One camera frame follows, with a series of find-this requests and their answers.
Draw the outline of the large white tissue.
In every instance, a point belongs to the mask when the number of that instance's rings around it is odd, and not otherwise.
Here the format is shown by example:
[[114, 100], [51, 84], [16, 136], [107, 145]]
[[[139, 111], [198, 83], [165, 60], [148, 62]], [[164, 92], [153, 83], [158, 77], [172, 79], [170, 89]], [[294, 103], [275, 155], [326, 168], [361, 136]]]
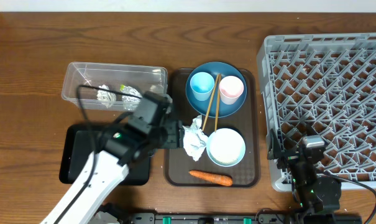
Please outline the large white tissue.
[[201, 129], [201, 125], [202, 116], [198, 115], [197, 117], [193, 118], [190, 126], [183, 126], [183, 148], [195, 162], [199, 161], [202, 153], [206, 149], [206, 143], [208, 141], [208, 136], [205, 135]]

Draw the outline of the light blue rice bowl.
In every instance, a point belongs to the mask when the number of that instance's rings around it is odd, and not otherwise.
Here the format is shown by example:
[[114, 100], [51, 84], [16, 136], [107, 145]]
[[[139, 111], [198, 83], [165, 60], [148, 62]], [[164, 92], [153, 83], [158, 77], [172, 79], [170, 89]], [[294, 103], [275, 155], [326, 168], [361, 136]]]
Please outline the light blue rice bowl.
[[237, 131], [221, 128], [210, 134], [206, 152], [215, 164], [221, 167], [232, 167], [243, 159], [245, 141]]

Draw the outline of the foil snack wrapper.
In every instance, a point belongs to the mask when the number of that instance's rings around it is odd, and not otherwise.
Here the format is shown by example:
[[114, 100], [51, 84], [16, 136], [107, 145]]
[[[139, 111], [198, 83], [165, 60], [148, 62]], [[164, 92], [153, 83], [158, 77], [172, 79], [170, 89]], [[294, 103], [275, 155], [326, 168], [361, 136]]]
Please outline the foil snack wrapper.
[[128, 85], [121, 85], [120, 92], [123, 93], [121, 101], [124, 103], [125, 109], [128, 111], [134, 111], [140, 103], [142, 94], [134, 87]]

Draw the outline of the orange carrot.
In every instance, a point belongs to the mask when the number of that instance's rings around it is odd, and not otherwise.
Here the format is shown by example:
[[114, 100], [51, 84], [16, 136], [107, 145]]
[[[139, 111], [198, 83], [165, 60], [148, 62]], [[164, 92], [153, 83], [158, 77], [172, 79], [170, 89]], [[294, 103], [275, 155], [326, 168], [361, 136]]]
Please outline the orange carrot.
[[201, 180], [205, 180], [214, 184], [230, 187], [233, 181], [226, 175], [212, 174], [209, 172], [202, 172], [198, 170], [191, 170], [189, 174]]

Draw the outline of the small white tissue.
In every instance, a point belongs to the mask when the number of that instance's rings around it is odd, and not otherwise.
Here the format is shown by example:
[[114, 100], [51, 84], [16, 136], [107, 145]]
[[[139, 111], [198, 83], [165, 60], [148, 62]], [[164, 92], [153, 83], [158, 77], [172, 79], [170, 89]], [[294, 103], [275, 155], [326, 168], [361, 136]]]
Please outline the small white tissue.
[[117, 99], [116, 94], [110, 93], [108, 90], [109, 87], [107, 85], [101, 85], [97, 92], [97, 100], [99, 100], [106, 108], [110, 108]]

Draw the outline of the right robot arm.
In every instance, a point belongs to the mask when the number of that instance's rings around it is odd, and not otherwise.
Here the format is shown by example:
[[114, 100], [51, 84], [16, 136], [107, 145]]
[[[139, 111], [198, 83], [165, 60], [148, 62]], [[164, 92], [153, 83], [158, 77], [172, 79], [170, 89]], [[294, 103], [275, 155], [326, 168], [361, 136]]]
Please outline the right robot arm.
[[270, 131], [267, 159], [276, 160], [278, 169], [288, 169], [293, 178], [291, 191], [300, 209], [287, 215], [283, 223], [337, 223], [334, 211], [340, 208], [341, 182], [328, 176], [318, 177], [315, 164], [324, 158], [326, 141], [310, 126], [296, 149], [287, 150]]

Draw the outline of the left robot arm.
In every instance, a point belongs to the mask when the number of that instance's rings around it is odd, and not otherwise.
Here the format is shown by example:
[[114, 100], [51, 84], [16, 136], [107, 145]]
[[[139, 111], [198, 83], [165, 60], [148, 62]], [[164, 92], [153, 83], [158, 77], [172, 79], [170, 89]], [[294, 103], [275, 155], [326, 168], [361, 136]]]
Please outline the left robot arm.
[[125, 181], [132, 166], [150, 157], [157, 149], [183, 146], [180, 120], [171, 119], [159, 126], [143, 124], [148, 134], [117, 119], [96, 138], [98, 148], [88, 156], [85, 166], [42, 223], [88, 223], [104, 199]]

